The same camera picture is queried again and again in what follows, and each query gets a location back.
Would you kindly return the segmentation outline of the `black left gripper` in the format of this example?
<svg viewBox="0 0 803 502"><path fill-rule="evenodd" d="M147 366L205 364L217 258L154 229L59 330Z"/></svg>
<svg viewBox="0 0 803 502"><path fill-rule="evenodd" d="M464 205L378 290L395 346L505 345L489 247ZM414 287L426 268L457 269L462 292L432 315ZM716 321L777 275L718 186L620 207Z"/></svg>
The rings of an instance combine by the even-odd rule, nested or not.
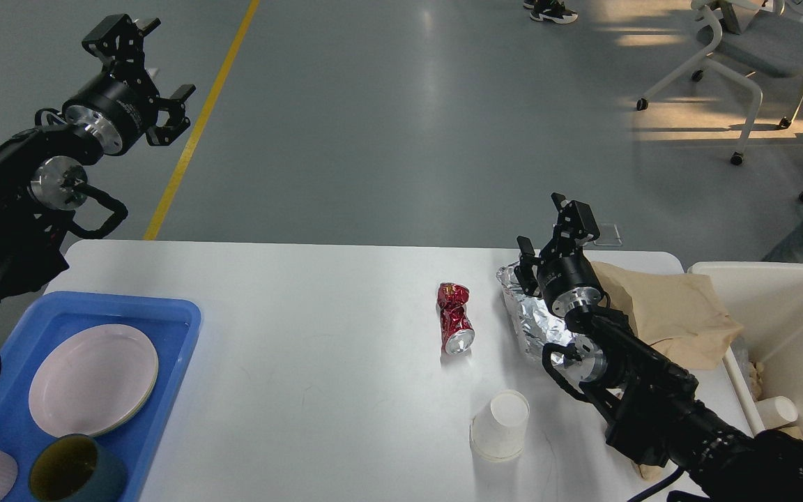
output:
<svg viewBox="0 0 803 502"><path fill-rule="evenodd" d="M104 73L67 99L61 111L68 123L91 132L105 155L124 155L143 134L149 146L169 146L190 127L187 101L197 86L183 84L163 98L146 69L144 39L159 26L159 18L112 14L81 41Z"/></svg>

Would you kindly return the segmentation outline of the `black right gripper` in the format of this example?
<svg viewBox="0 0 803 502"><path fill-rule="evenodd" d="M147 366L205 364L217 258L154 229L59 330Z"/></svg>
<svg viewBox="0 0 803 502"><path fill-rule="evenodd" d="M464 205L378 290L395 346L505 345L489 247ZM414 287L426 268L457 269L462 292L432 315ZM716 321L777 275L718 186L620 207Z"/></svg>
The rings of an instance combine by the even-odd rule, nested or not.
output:
<svg viewBox="0 0 803 502"><path fill-rule="evenodd" d="M592 264L582 253L586 243L600 237L600 229L589 204L569 200L561 193L552 193L551 200L558 218L549 241L549 256L558 258L542 261L531 239L517 237L515 276L524 295L542 297L551 314L564 317L571 311L599 305L605 297Z"/></svg>

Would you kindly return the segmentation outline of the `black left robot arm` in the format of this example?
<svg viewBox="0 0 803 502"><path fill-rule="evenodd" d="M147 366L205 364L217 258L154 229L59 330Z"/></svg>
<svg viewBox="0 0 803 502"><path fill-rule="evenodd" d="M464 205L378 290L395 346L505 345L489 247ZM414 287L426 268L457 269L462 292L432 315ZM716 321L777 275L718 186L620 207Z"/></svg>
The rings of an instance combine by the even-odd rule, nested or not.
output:
<svg viewBox="0 0 803 502"><path fill-rule="evenodd" d="M158 18L105 17L81 43L101 61L98 75L0 145L0 302L69 267L61 254L68 233L101 239L127 219L124 203L89 183L87 166L140 139L169 146L190 127L185 103L195 86L163 96L146 67L144 41L159 26Z"/></svg>

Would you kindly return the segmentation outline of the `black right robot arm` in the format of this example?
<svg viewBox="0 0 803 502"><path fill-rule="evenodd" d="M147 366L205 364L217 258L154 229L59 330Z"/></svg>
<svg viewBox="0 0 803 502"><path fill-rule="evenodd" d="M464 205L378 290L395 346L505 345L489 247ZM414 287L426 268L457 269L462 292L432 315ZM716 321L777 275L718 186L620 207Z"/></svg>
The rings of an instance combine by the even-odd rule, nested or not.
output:
<svg viewBox="0 0 803 502"><path fill-rule="evenodd" d="M697 496L670 489L669 501L803 501L803 441L779 431L746 435L695 397L698 381L640 341L612 309L583 246L599 238L589 204L551 195L551 240L536 252L517 238L515 277L571 334L587 341L542 345L542 366L569 396L606 421L606 444L637 464L676 470L634 497L643 501L688 474Z"/></svg>

